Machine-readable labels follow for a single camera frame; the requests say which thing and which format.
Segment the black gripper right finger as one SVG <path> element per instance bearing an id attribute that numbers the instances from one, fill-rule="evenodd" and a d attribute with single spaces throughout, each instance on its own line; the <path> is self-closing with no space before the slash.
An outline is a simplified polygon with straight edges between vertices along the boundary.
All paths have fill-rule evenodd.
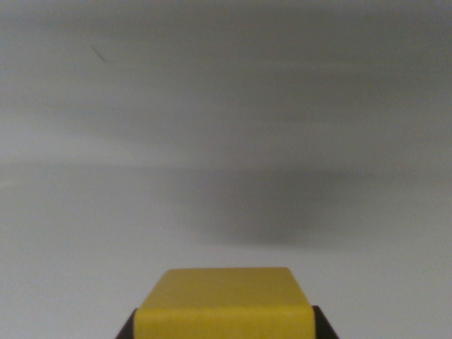
<path id="1" fill-rule="evenodd" d="M 312 306 L 315 316 L 316 339 L 339 339 L 319 306 Z"/>

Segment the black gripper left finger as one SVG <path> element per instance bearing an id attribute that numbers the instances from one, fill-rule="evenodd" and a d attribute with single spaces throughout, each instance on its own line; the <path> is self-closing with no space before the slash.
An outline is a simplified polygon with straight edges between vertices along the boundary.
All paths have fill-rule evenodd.
<path id="1" fill-rule="evenodd" d="M 134 339 L 133 334 L 133 321 L 134 316 L 136 314 L 137 309 L 134 309 L 130 315 L 130 317 L 127 319 L 125 324 L 122 326 L 121 330 L 118 332 L 115 339 Z"/>

